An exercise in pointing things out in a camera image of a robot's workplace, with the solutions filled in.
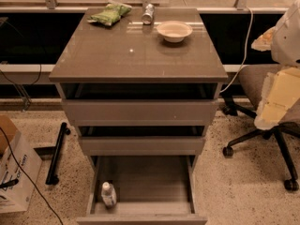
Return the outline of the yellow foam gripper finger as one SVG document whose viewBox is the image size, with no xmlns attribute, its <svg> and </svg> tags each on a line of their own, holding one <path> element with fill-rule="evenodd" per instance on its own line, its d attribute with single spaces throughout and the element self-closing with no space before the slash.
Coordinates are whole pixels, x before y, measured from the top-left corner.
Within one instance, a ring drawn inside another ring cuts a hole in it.
<svg viewBox="0 0 300 225">
<path fill-rule="evenodd" d="M 269 130 L 279 124 L 300 98 L 300 69 L 288 67 L 268 72 L 262 85 L 262 100 L 254 120 L 256 128 Z"/>
<path fill-rule="evenodd" d="M 251 48 L 256 51 L 265 52 L 271 50 L 275 27 L 271 27 L 258 36 L 251 44 Z"/>
</svg>

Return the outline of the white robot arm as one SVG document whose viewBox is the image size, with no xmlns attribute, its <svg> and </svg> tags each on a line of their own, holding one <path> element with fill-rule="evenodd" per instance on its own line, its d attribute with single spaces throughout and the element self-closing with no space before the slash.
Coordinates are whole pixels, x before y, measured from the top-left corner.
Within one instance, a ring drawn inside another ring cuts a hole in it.
<svg viewBox="0 0 300 225">
<path fill-rule="evenodd" d="M 254 120 L 256 128 L 268 130 L 277 126 L 300 98 L 300 0 L 289 7 L 274 27 L 256 38 L 251 48 L 270 50 L 272 59 L 282 65 L 276 74 L 267 73 Z"/>
</svg>

